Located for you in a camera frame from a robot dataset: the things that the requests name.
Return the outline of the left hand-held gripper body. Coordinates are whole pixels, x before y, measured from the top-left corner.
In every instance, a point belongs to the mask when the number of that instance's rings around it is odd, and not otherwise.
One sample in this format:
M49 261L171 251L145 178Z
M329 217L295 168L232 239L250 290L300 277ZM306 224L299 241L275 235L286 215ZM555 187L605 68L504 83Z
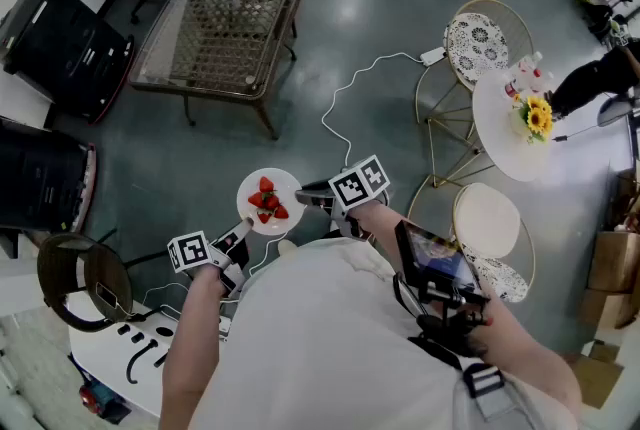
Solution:
M237 241L233 229L210 242L203 231L175 237L167 244L171 264L176 273L183 273L204 265L213 265L227 295L238 293L246 282L243 268L245 257L238 255L247 251L245 239Z

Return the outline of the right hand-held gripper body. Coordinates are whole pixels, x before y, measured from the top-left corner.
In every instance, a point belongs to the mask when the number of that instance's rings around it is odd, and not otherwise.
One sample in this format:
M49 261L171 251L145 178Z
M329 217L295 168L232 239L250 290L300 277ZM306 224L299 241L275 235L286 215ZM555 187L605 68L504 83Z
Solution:
M349 212L371 201L388 206L389 185L389 178L376 155L343 170L328 181L332 196L330 216L343 236L354 239L371 237L371 233L363 230Z

